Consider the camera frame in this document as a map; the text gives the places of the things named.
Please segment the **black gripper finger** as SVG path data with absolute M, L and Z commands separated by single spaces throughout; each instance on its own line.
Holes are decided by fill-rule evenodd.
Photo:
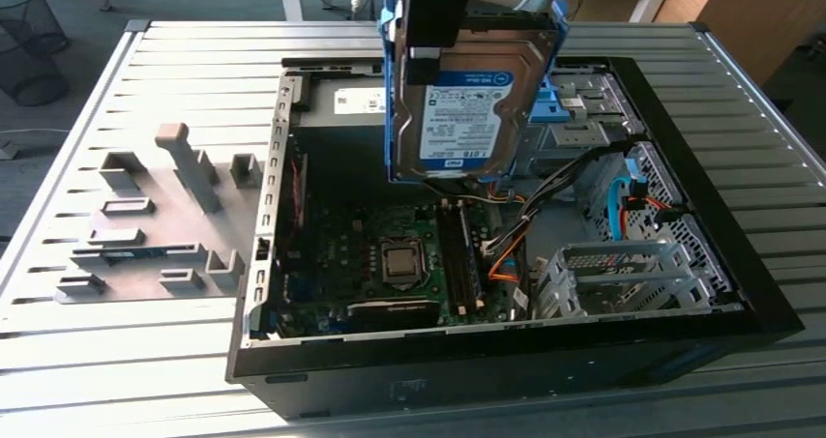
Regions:
M 430 85 L 439 77 L 441 47 L 411 46 L 407 48 L 405 73 L 410 85 Z

